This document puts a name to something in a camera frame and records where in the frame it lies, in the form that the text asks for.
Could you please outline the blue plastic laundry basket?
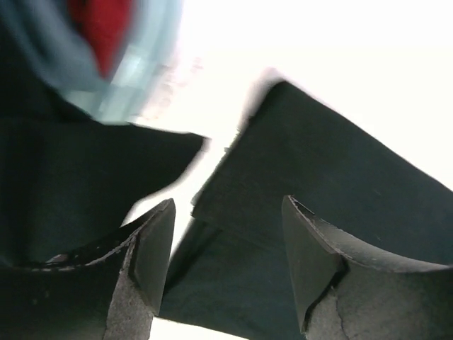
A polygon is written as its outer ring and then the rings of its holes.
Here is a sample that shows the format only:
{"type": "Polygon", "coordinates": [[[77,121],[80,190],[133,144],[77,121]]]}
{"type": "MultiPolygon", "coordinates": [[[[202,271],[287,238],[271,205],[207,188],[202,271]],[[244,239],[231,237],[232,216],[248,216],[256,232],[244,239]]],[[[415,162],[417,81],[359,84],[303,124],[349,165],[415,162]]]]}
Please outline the blue plastic laundry basket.
{"type": "Polygon", "coordinates": [[[102,123],[133,120],[173,53],[182,11],[182,1],[136,1],[126,41],[110,77],[97,91],[67,91],[64,97],[102,123]]]}

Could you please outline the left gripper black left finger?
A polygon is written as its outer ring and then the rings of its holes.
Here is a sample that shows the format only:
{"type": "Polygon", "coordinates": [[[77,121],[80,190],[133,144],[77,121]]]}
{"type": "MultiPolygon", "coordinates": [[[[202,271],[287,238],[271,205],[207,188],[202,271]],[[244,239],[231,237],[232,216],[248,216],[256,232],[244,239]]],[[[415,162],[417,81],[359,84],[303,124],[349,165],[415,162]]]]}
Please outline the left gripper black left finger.
{"type": "Polygon", "coordinates": [[[61,261],[3,268],[1,338],[148,339],[175,217],[175,203],[164,200],[61,261]]]}

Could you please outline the black t shirt with logo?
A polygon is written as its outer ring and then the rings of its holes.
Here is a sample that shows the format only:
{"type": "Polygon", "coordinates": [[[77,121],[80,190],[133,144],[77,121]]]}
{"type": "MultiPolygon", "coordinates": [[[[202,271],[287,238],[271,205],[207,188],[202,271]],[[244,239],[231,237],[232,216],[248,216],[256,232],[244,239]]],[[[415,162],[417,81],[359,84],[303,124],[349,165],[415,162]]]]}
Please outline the black t shirt with logo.
{"type": "Polygon", "coordinates": [[[452,267],[452,192],[282,81],[196,195],[161,317],[247,339],[308,339],[282,228],[287,196],[372,246],[452,267]]]}

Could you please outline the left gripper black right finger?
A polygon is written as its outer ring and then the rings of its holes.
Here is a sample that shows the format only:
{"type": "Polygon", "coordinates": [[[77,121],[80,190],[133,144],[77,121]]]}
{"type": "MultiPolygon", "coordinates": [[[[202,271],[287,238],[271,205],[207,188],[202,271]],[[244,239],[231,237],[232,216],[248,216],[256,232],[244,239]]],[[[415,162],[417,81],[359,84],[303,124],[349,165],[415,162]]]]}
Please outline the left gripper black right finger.
{"type": "Polygon", "coordinates": [[[451,266],[372,246],[289,196],[282,228],[306,338],[452,338],[451,266]]]}

